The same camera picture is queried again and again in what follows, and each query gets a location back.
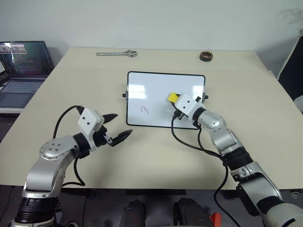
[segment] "white wall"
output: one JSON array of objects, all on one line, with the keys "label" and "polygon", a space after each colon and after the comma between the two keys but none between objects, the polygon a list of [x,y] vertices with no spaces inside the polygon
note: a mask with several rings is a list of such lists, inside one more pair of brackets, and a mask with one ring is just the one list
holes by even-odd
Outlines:
[{"label": "white wall", "polygon": [[70,46],[254,50],[275,74],[303,27],[302,0],[1,0],[0,40]]}]

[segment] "gray floor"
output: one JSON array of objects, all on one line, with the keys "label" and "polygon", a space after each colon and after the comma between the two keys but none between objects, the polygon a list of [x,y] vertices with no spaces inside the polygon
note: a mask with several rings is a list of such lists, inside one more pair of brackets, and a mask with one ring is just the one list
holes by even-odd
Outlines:
[{"label": "gray floor", "polygon": [[[0,214],[8,201],[11,186],[0,185]],[[21,200],[22,187],[15,187],[12,191],[9,205],[0,222],[0,227],[6,227],[17,212]],[[141,200],[146,206],[147,227],[168,226],[173,224],[172,206],[181,197],[189,197],[196,200],[206,208],[210,214],[219,212],[223,215],[223,227],[235,226],[231,220],[223,214],[213,201],[213,190],[186,190],[186,195],[125,195],[123,189],[94,189],[93,196],[86,199],[82,196],[61,193],[60,208],[62,218],[60,224],[66,225],[70,221],[77,221],[80,226],[82,221],[85,227],[116,227],[119,225],[124,208],[134,198]],[[286,202],[303,207],[302,194],[293,195],[289,190],[282,191]],[[263,227],[260,217],[250,216],[244,209],[240,200],[226,200],[222,194],[219,195],[219,202],[243,227]]]}]

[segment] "table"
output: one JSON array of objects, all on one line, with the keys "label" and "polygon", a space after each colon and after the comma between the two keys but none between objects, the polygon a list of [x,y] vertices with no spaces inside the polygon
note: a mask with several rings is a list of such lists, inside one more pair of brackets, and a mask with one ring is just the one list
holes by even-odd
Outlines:
[{"label": "table", "polygon": [[[61,113],[83,105],[101,114],[119,114],[106,124],[113,137],[133,129],[123,143],[102,146],[79,160],[78,172],[86,187],[217,188],[224,177],[219,160],[178,143],[168,128],[126,124],[122,93],[127,73],[142,70],[205,75],[206,107],[224,117],[280,189],[303,188],[302,115],[254,52],[214,52],[211,62],[200,61],[200,51],[137,50],[135,58],[95,56],[107,51],[120,50],[71,48],[66,53],[0,144],[0,184],[23,185]],[[76,111],[68,113],[57,136],[78,133],[78,118]],[[197,131],[180,129],[176,134],[197,145]],[[201,140],[205,148],[214,150],[206,132]],[[76,181],[72,165],[67,181]],[[235,185],[229,177],[224,189]]]}]

